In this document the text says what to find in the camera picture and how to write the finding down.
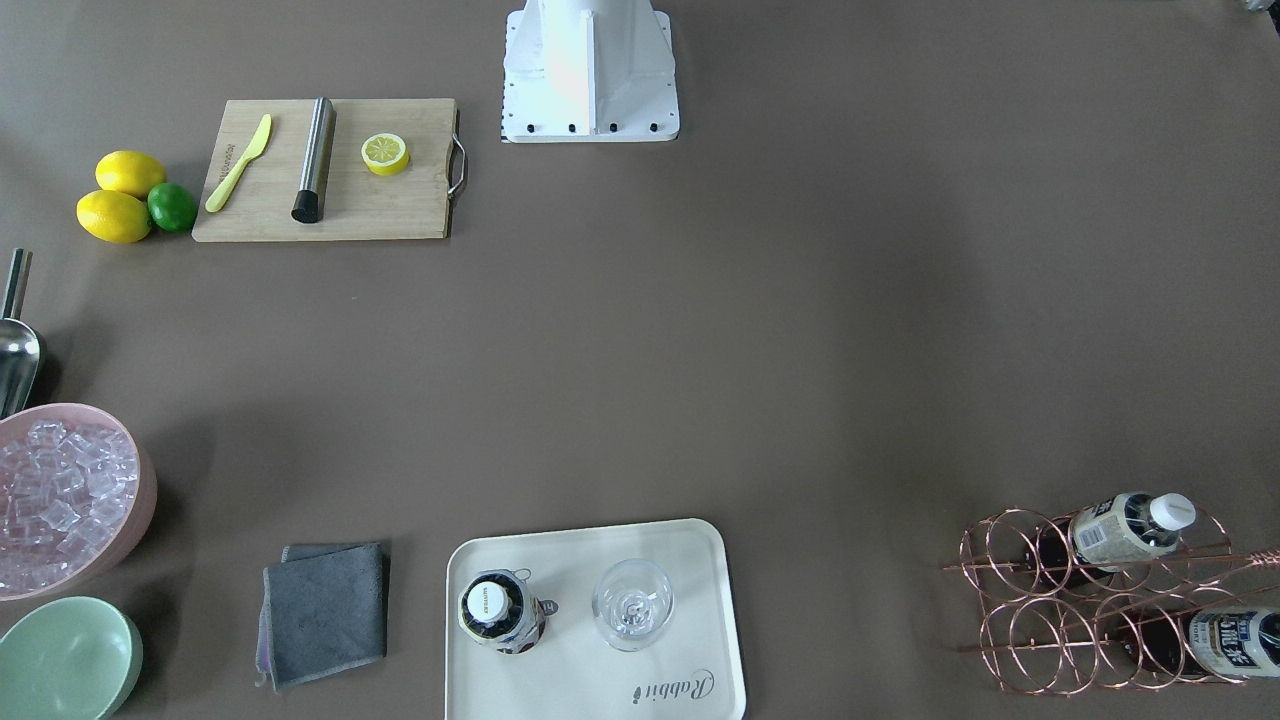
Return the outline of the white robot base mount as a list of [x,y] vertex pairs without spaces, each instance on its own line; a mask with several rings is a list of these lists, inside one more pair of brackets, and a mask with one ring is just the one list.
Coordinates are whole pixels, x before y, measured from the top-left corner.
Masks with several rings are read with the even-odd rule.
[[526,1],[506,17],[506,143],[678,137],[671,18],[649,1]]

